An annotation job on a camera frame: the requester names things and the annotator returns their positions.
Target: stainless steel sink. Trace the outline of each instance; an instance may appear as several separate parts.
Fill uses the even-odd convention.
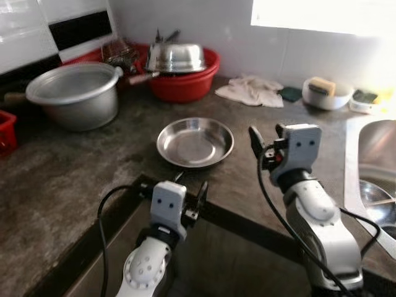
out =
[[[345,151],[345,207],[383,227],[379,244],[396,259],[395,203],[367,206],[359,181],[373,183],[396,197],[396,120],[363,116],[348,120]],[[372,226],[360,222],[371,234]]]

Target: kitchen countertop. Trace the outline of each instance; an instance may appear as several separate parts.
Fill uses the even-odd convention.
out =
[[[270,142],[277,138],[276,123],[320,125],[322,142],[313,174],[343,205],[346,120],[356,114],[347,107],[323,112],[301,101],[286,101],[279,109],[244,106],[213,94],[226,82],[216,77],[210,94],[186,105],[161,102],[145,85],[129,89],[120,96],[118,117],[89,132],[67,132],[46,119],[20,123],[20,147],[0,160],[2,296],[22,296],[55,267],[95,223],[98,204],[110,189],[130,184],[142,173],[171,179],[180,171],[164,161],[155,146],[160,131],[177,119],[217,119],[235,137],[234,150],[223,162],[185,173],[182,182],[189,191],[196,193],[207,180],[211,203],[284,235],[286,231],[260,192],[248,127],[257,126],[264,140]],[[267,184],[273,200],[284,211],[280,191]],[[344,222],[360,244],[369,239],[360,224],[349,218]],[[364,267],[396,281],[396,261],[378,244],[367,253]]]

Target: red basket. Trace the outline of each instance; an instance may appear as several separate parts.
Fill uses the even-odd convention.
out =
[[[163,101],[173,103],[188,103],[205,96],[212,86],[214,75],[220,67],[220,55],[204,48],[207,68],[204,71],[186,74],[177,77],[158,77],[150,81],[150,87],[155,96]],[[136,63],[138,72],[144,73],[143,65],[147,60],[147,54],[143,54]]]
[[[0,157],[4,157],[17,148],[14,124],[17,117],[0,110]]]

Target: dish cloth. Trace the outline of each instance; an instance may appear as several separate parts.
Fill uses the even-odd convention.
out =
[[[228,85],[218,88],[215,94],[251,106],[283,107],[282,97],[277,94],[281,84],[255,75],[242,75],[230,79]]]

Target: white container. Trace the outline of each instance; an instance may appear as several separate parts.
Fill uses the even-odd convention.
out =
[[[335,95],[328,96],[317,93],[309,89],[309,82],[307,79],[303,85],[303,100],[305,103],[320,108],[322,110],[337,110],[346,105],[352,98],[353,87],[345,84],[337,84],[335,87]]]

